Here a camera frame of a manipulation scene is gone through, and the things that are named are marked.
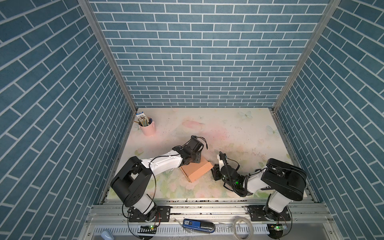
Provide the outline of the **pink paper box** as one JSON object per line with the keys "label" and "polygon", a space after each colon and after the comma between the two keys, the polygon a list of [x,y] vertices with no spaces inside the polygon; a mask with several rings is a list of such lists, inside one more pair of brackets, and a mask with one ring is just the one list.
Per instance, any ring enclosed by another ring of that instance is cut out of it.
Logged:
{"label": "pink paper box", "polygon": [[206,158],[201,157],[200,163],[190,163],[188,165],[181,166],[183,174],[186,176],[187,180],[190,183],[195,182],[204,174],[209,172],[213,168],[213,164],[206,160]]}

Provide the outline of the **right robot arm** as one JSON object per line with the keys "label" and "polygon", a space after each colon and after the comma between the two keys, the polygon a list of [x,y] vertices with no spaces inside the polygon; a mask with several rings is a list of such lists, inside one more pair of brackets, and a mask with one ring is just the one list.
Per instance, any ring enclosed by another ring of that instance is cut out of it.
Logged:
{"label": "right robot arm", "polygon": [[240,197],[250,196],[259,190],[272,190],[262,208],[267,219],[278,220],[281,213],[288,210],[289,203],[303,200],[307,185],[307,174],[303,169],[276,159],[268,159],[263,169],[240,175],[240,167],[234,169],[228,164],[228,160],[225,154],[219,154],[219,163],[211,169],[214,180],[222,180],[224,188]]}

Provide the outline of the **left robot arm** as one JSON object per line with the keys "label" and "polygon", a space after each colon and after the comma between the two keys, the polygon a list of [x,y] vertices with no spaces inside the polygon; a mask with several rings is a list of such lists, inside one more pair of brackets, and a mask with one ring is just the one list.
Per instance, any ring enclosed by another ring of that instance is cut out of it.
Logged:
{"label": "left robot arm", "polygon": [[151,178],[181,166],[200,163],[204,148],[208,148],[205,138],[191,136],[187,143],[173,147],[166,154],[143,160],[133,156],[112,179],[110,186],[123,206],[135,208],[145,221],[150,221],[157,215],[154,197],[145,194]]}

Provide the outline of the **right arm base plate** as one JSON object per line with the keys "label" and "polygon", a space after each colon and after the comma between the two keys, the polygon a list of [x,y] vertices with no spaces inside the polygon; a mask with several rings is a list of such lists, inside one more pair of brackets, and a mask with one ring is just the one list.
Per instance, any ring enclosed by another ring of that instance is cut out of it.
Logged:
{"label": "right arm base plate", "polygon": [[250,205],[247,206],[247,212],[250,215],[253,222],[272,222],[272,221],[290,221],[292,219],[291,213],[288,207],[284,207],[281,213],[270,210],[266,206],[262,205]]}

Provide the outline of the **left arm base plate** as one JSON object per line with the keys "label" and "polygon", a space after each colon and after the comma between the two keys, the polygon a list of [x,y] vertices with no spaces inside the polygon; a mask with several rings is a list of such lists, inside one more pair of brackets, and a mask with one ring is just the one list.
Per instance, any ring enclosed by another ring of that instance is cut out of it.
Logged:
{"label": "left arm base plate", "polygon": [[133,223],[169,222],[171,213],[170,206],[155,206],[147,214],[142,214],[137,209],[131,209],[129,213],[129,221]]}

